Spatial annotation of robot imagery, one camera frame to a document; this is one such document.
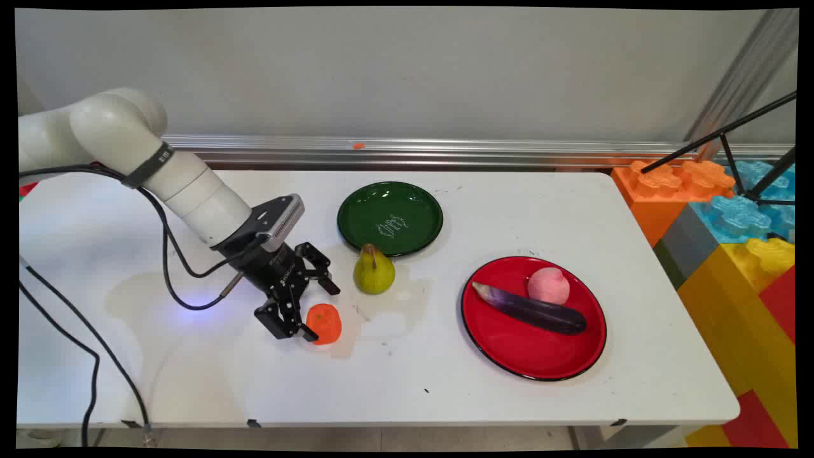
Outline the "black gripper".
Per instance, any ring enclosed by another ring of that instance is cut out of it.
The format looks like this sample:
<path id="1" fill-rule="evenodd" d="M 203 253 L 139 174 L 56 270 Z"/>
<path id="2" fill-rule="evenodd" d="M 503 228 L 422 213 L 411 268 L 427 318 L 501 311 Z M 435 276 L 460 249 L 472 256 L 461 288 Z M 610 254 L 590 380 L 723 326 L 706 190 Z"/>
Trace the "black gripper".
<path id="1" fill-rule="evenodd" d="M 268 298 L 254 310 L 254 317 L 279 340 L 302 334 L 308 342 L 316 342 L 318 334 L 302 320 L 299 299 L 308 282 L 314 279 L 329 295 L 340 294 L 329 265 L 331 261 L 308 242 L 291 249 L 282 244 L 274 252 L 262 246 L 267 235 L 246 235 L 220 243 L 220 253 L 231 267 Z"/>

